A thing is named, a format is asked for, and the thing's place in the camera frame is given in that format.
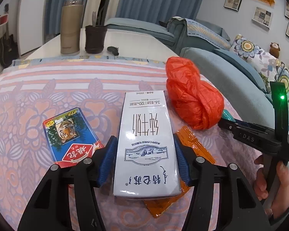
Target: white table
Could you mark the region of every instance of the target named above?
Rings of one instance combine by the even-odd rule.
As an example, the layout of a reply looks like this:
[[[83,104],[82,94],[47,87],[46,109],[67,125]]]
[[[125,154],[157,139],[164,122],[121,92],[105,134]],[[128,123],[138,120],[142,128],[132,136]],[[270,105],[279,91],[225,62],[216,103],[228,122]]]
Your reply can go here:
[[[79,55],[93,55],[85,51],[86,33],[81,29]],[[95,55],[113,55],[107,51],[109,46],[119,48],[119,56],[143,58],[155,61],[167,61],[171,56],[178,56],[153,36],[118,29],[108,29],[105,37],[104,50]],[[56,36],[49,42],[38,48],[27,59],[46,57],[58,57],[60,53],[60,36]]]

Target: tiger card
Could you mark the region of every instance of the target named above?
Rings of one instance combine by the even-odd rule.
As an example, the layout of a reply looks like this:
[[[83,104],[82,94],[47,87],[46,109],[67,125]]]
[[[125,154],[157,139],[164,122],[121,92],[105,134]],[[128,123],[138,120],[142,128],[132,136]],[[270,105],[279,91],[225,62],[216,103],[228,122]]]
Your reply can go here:
[[[103,147],[80,108],[73,108],[43,122],[48,147],[55,164],[76,165]]]

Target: red plastic bag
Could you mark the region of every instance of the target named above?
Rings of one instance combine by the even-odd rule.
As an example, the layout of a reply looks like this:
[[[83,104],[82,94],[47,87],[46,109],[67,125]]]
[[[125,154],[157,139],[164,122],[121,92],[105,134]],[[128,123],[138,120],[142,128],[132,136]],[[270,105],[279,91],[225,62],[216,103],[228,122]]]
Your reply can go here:
[[[200,80],[195,64],[171,57],[166,63],[168,96],[178,115],[193,129],[208,129],[219,122],[224,98],[218,89]]]

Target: tiger image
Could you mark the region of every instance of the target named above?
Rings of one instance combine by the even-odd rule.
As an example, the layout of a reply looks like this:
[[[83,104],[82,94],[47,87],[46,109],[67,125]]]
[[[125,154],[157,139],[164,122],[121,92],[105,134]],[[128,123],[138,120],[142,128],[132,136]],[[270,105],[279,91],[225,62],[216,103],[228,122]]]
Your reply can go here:
[[[57,125],[57,131],[58,131],[60,138],[62,139],[61,140],[62,143],[65,143],[67,140],[77,136],[72,119],[67,119],[67,120],[60,122]]]

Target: dark cup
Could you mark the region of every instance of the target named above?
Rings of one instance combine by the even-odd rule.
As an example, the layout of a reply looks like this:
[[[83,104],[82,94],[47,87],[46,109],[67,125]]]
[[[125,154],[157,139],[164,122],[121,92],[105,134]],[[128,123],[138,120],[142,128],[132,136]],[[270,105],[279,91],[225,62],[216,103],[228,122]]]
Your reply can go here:
[[[85,50],[89,54],[101,53],[104,49],[107,26],[86,26]]]

